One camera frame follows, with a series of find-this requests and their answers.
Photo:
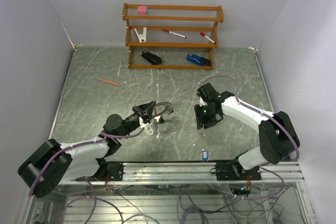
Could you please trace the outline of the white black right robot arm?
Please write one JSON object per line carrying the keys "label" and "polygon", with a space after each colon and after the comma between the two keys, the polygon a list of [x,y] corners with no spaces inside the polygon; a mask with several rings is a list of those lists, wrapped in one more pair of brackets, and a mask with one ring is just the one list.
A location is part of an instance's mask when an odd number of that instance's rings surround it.
{"label": "white black right robot arm", "polygon": [[219,93],[210,83],[197,90],[199,104],[195,105],[196,128],[215,126],[224,116],[231,116],[258,133],[259,145],[233,160],[216,163],[217,180],[259,180],[258,168],[263,164],[278,164],[291,153],[299,154],[300,141],[289,115],[272,113],[245,103],[228,91]]}

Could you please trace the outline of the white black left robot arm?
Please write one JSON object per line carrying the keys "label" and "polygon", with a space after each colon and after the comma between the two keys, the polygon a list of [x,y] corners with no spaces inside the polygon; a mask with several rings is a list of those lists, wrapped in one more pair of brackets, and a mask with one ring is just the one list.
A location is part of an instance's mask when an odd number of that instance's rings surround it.
{"label": "white black left robot arm", "polygon": [[152,121],[156,101],[134,106],[133,113],[123,119],[112,114],[102,132],[86,141],[58,143],[45,141],[18,169],[19,176],[29,187],[28,195],[44,197],[60,183],[82,177],[102,180],[107,175],[104,159],[113,155],[122,139],[139,136]]}

